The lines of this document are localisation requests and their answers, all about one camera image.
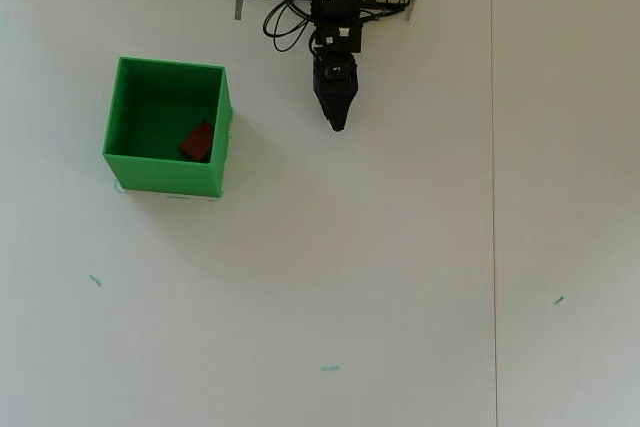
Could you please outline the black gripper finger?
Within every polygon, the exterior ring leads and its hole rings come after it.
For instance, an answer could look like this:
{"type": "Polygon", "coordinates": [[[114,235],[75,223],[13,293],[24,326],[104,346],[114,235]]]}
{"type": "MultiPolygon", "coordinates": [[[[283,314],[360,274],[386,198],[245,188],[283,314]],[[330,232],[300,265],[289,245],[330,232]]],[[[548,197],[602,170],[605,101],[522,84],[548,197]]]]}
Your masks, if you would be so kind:
{"type": "Polygon", "coordinates": [[[337,93],[337,130],[345,128],[349,109],[358,93],[357,88],[340,88],[337,93]]]}
{"type": "Polygon", "coordinates": [[[339,132],[341,130],[340,110],[336,108],[333,100],[331,98],[327,98],[324,94],[316,92],[316,97],[319,101],[324,117],[330,124],[332,130],[334,132],[339,132]]]}

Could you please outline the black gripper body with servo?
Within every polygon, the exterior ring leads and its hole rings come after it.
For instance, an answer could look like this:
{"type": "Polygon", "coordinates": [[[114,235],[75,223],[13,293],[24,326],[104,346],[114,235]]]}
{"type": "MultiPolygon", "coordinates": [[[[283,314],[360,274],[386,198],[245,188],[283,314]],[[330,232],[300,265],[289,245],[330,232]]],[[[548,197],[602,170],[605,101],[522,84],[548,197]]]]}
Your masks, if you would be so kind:
{"type": "Polygon", "coordinates": [[[315,93],[356,93],[358,74],[350,52],[312,47],[313,90],[315,93]]]}

